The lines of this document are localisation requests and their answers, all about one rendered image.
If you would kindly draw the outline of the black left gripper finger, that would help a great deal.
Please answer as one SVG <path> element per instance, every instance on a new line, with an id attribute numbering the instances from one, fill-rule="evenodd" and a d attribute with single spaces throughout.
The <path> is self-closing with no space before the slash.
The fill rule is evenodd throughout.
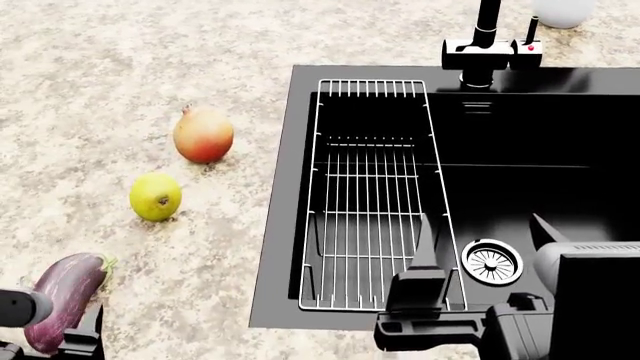
<path id="1" fill-rule="evenodd" d="M 78 326 L 65 330 L 58 348 L 58 360 L 104 360 L 101 337 L 103 312 L 103 305 L 92 305 Z"/>

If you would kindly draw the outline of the yellow-green apple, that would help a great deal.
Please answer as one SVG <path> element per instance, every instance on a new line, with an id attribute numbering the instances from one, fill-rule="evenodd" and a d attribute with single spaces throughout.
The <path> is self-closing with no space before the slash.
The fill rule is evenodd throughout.
<path id="1" fill-rule="evenodd" d="M 178 182 L 165 173 L 146 173 L 134 181 L 129 201 L 140 218 L 152 222 L 165 221 L 181 205 L 182 190 Z"/>

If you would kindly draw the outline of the chrome sink drain strainer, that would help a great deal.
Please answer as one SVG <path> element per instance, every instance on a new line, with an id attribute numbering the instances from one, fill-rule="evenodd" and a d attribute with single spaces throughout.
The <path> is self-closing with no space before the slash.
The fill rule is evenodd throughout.
<path id="1" fill-rule="evenodd" d="M 496 239 L 476 239 L 460 254 L 466 274 L 489 287 L 507 287 L 519 280 L 524 270 L 521 255 L 505 242 Z"/>

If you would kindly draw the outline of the black kitchen sink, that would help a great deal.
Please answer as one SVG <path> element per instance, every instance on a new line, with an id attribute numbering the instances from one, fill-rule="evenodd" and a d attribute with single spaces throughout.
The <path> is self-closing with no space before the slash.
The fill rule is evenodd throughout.
<path id="1" fill-rule="evenodd" d="M 249 325 L 367 330 L 375 312 L 306 311 L 298 305 L 301 189 L 310 95 L 323 79 L 421 80 L 430 94 L 458 255 L 476 239 L 511 245 L 523 274 L 489 287 L 464 271 L 468 308 L 485 311 L 511 293 L 546 296 L 530 262 L 536 213 L 578 242 L 640 242 L 640 69 L 498 71 L 490 89 L 464 89 L 436 67 L 297 65 Z"/>

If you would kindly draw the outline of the black and chrome faucet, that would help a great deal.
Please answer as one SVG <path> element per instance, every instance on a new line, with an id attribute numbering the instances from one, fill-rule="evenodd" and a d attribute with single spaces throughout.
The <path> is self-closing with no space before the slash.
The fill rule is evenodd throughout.
<path id="1" fill-rule="evenodd" d="M 480 0 L 473 37 L 469 40 L 446 39 L 441 50 L 441 67 L 459 71 L 462 86 L 488 89 L 495 71 L 539 68 L 543 58 L 542 42 L 525 45 L 523 39 L 498 40 L 497 20 L 501 0 Z"/>

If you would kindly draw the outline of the red yellow pomegranate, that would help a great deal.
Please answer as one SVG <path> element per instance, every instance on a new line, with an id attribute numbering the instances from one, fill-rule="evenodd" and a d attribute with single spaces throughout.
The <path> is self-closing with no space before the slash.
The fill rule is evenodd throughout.
<path id="1" fill-rule="evenodd" d="M 173 130 L 176 150 L 188 161 L 220 161 L 231 149 L 234 129 L 227 116 L 211 107 L 187 105 Z"/>

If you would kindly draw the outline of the white bowl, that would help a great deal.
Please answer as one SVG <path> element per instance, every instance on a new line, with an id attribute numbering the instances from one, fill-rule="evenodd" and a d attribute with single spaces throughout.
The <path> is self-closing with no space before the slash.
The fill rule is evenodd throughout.
<path id="1" fill-rule="evenodd" d="M 530 0 L 539 22 L 555 29 L 571 29 L 593 13 L 597 0 Z"/>

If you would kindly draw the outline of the purple eggplant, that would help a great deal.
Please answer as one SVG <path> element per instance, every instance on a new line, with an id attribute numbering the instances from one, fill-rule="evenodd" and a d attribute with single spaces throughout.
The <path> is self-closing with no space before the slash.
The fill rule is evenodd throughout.
<path id="1" fill-rule="evenodd" d="M 51 300 L 49 317 L 24 330 L 28 344 L 39 353 L 53 355 L 62 344 L 64 332 L 79 325 L 87 305 L 111 275 L 113 260 L 102 254 L 78 253 L 58 260 L 34 286 Z"/>

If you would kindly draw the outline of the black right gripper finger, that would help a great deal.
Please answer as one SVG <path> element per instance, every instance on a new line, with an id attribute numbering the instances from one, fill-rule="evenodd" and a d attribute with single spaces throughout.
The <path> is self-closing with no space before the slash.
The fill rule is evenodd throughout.
<path id="1" fill-rule="evenodd" d="M 566 242 L 565 236 L 536 213 L 531 215 L 529 220 L 529 230 L 536 251 L 539 251 L 547 244 Z"/>
<path id="2" fill-rule="evenodd" d="M 431 224 L 425 214 L 413 259 L 408 268 L 394 275 L 386 311 L 440 311 L 445 272 L 438 265 Z"/>

